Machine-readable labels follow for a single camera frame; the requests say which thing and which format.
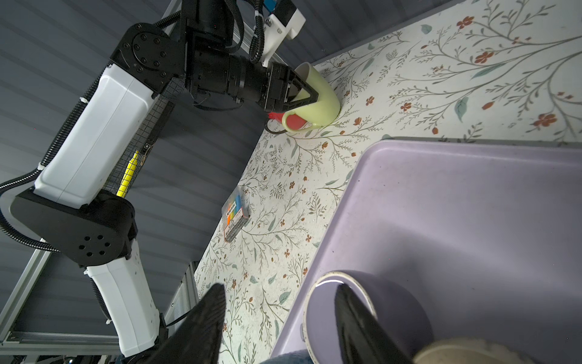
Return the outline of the red mug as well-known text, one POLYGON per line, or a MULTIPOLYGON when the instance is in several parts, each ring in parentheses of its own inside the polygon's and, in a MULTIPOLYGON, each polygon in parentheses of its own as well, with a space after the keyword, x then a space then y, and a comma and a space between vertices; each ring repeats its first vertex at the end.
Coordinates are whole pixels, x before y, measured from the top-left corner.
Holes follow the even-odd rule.
MULTIPOLYGON (((276 120, 280 124, 282 123, 283 113, 271 112, 268 114, 270 119, 276 120)), ((287 126, 292 130, 300 130, 307 124, 303 118, 298 115, 291 115, 287 118, 287 126)))

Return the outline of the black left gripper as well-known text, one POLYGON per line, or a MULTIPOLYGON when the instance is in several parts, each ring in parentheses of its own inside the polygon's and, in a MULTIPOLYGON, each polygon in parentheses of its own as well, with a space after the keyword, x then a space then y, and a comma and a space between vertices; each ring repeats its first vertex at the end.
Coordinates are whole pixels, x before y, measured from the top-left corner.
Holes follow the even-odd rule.
POLYGON ((268 68, 265 110, 289 112, 318 101, 318 91, 307 81, 309 68, 293 70, 281 63, 271 63, 268 68))

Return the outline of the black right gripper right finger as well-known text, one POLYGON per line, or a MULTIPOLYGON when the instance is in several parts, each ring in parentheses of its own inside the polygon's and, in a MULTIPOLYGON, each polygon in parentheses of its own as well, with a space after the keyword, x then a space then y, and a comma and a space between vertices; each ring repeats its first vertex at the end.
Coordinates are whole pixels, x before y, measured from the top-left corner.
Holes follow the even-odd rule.
POLYGON ((348 285, 338 286, 334 308, 339 348, 344 363, 412 362, 388 337, 348 285))

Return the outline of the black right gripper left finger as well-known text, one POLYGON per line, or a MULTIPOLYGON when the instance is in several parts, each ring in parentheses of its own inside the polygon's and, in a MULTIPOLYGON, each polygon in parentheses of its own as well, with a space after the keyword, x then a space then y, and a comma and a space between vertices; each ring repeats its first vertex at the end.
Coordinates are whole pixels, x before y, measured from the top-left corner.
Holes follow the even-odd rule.
POLYGON ((212 285, 179 329, 155 353, 154 362, 217 363, 225 313, 225 287, 212 285))

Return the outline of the light green mug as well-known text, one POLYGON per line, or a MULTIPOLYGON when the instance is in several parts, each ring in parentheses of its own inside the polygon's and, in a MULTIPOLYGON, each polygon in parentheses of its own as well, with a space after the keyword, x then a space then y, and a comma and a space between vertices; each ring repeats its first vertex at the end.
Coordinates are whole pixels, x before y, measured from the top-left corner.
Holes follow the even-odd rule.
POLYGON ((315 130, 332 124, 340 113, 341 104, 330 84, 308 62, 298 66, 295 73, 318 93, 318 100, 285 112, 281 118, 283 128, 287 132, 295 133, 303 130, 315 130), (292 128, 289 126, 289 119, 293 116, 302 118, 309 126, 303 127, 303 129, 292 128))

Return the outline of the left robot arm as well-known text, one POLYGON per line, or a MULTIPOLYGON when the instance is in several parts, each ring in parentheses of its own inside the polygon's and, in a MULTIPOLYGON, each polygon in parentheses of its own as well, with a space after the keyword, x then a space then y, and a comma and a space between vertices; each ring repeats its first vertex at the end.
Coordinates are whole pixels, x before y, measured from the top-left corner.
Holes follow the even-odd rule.
POLYGON ((183 81, 191 96, 230 96, 266 112, 301 106, 322 95, 273 55, 295 38, 306 20, 291 1, 254 1, 255 26, 247 57, 238 55, 245 26, 234 1, 184 1, 154 24, 131 26, 109 63, 80 97, 33 171, 3 182, 21 192, 1 229, 27 247, 62 253, 90 277, 99 304, 113 323, 126 363, 145 363, 168 337, 139 257, 135 210, 125 195, 147 146, 135 136, 164 92, 183 81))

